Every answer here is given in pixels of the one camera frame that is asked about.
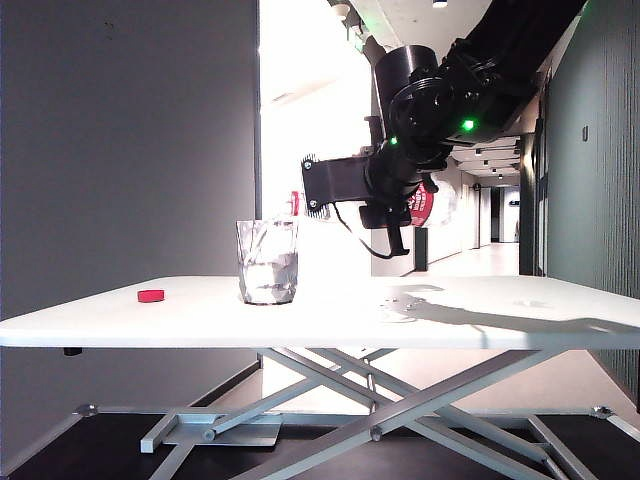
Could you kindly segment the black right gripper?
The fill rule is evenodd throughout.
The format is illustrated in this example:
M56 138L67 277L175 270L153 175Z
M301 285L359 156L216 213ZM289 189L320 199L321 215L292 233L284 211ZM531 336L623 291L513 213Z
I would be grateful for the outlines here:
M359 214L365 229L386 230L388 256L410 253L403 245L401 228L411 225L411 214L402 204L429 174L446 168L447 157L448 146L443 144L406 150L399 142L382 142L371 148L367 165L370 198L359 207Z

